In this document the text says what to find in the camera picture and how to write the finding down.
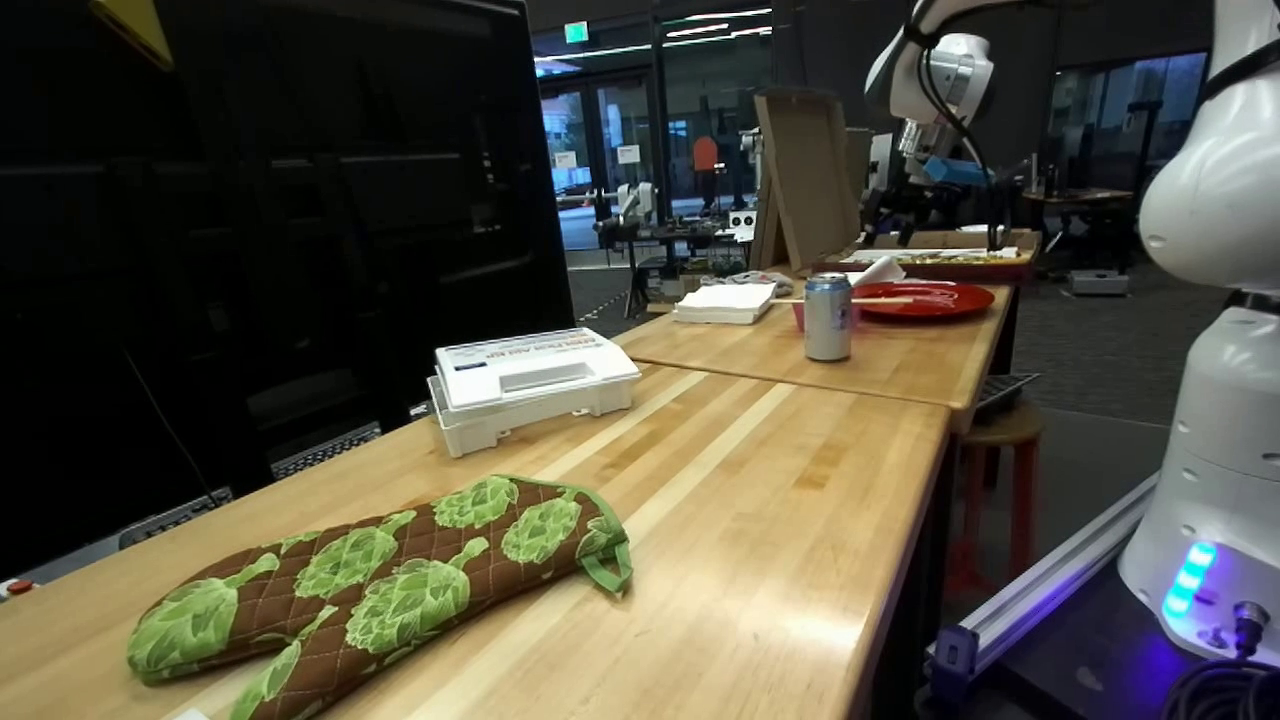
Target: floor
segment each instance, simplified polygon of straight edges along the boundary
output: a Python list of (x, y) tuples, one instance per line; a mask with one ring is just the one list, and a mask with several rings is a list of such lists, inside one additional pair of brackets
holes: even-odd
[[(627, 274), (600, 254), (571, 254), (571, 298), (581, 320), (600, 332), (624, 332), (645, 320), (624, 314)], [(1080, 526), (1115, 506), (1161, 469), (1179, 374), (1193, 341), (1226, 308), (1220, 289), (1197, 289), (1137, 266), (1126, 298), (1075, 298), (1066, 280), (1039, 278), (1018, 318), (1013, 369), (1037, 369), (1023, 389), (1043, 421), (1037, 554), (1043, 556)], [(1008, 485), (995, 485), (983, 510), (983, 568), (994, 589), (1008, 568)], [(948, 621), (974, 614), (983, 598), (954, 599)], [(1030, 713), (1000, 696), (976, 696), (983, 720), (1023, 720)]]

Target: blue light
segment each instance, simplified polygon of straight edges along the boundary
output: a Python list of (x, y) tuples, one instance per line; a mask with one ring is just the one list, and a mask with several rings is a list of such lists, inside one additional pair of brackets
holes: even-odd
[(1185, 568), (1177, 568), (1177, 575), (1171, 575), (1171, 583), (1170, 583), (1170, 591), (1163, 591), (1163, 618), (1170, 618), (1170, 621), (1190, 618), (1193, 598), (1200, 591), (1211, 556), (1218, 556), (1218, 546), (1207, 546), (1207, 541), (1197, 541), (1197, 546), (1190, 547)]

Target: exit sign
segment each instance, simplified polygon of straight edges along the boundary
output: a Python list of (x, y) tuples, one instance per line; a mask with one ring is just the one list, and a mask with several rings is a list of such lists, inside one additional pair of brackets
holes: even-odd
[(594, 26), (590, 22), (565, 26), (565, 46), (590, 46), (590, 39), (594, 39)]

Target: door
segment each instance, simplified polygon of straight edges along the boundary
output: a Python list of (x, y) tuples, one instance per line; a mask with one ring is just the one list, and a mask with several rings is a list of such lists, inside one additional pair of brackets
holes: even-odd
[(595, 219), (627, 189), (658, 183), (658, 131), (645, 76), (556, 76), (541, 88), (561, 242), (600, 248)]

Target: person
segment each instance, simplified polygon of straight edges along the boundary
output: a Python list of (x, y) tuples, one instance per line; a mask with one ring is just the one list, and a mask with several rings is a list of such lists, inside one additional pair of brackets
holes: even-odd
[(704, 217), (718, 209), (718, 171), (719, 171), (719, 145), (718, 137), (692, 140), (692, 171), (704, 192)]

